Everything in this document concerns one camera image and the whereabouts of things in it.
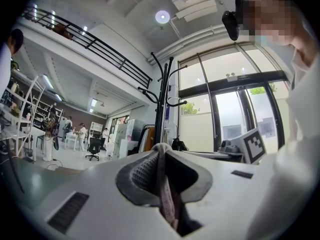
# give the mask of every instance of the black metal railing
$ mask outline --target black metal railing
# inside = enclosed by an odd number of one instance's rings
[[[147,89],[152,81],[145,72],[138,68],[134,63],[128,60],[120,52],[94,36],[81,27],[61,18],[49,11],[42,10],[33,6],[27,6],[22,17],[38,23],[47,29],[50,29],[65,38],[78,43],[85,49],[93,52],[116,68],[133,78],[139,84]]]

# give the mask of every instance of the coat rack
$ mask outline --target coat rack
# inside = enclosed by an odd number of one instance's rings
[[[177,107],[180,105],[185,105],[187,104],[187,101],[179,102],[177,104],[170,104],[168,102],[168,88],[169,88],[169,80],[170,77],[182,70],[187,68],[188,66],[183,66],[181,68],[178,68],[171,72],[171,67],[172,67],[172,62],[174,61],[174,57],[169,58],[169,64],[165,63],[164,64],[164,70],[159,63],[158,59],[156,58],[155,54],[151,52],[152,57],[158,64],[160,71],[161,71],[161,77],[158,79],[158,82],[161,81],[160,85],[160,93],[159,96],[154,94],[152,91],[149,91],[147,89],[138,87],[138,90],[142,91],[142,93],[152,102],[156,104],[156,114],[155,114],[155,123],[154,123],[154,139],[153,139],[153,145],[157,143],[161,143],[163,141],[163,136],[164,136],[164,122],[165,122],[165,115],[166,115],[166,106],[168,105],[169,107]]]

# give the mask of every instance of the ceiling air conditioning unit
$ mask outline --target ceiling air conditioning unit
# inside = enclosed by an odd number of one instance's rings
[[[177,18],[184,18],[187,22],[218,11],[215,0],[172,0],[172,2],[179,10],[176,13]]]

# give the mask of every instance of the brown wall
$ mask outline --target brown wall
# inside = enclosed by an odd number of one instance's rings
[[[16,80],[16,81],[19,84],[19,90],[22,90],[24,92],[24,95],[26,95],[27,91],[29,89],[29,86],[27,86],[26,84],[24,84],[23,82],[20,82],[18,80]],[[32,96],[35,96],[36,98],[38,98],[38,96],[39,96],[39,92],[36,91],[34,88],[32,89]],[[105,124],[107,122],[106,119],[103,119],[101,117],[97,117],[97,116],[76,110],[72,107],[64,105],[63,103],[60,103],[58,100],[55,100],[55,99],[52,99],[52,98],[46,96],[45,94],[42,94],[40,101],[42,101],[48,105],[53,105],[54,103],[56,103],[56,108],[59,110],[63,110],[62,116],[66,117],[66,118],[69,116],[72,117],[72,128],[75,127],[75,129],[77,129],[77,130],[80,129],[80,127],[79,127],[80,123],[84,123],[85,128],[89,130],[92,122],[102,124],[103,127],[105,126]]]

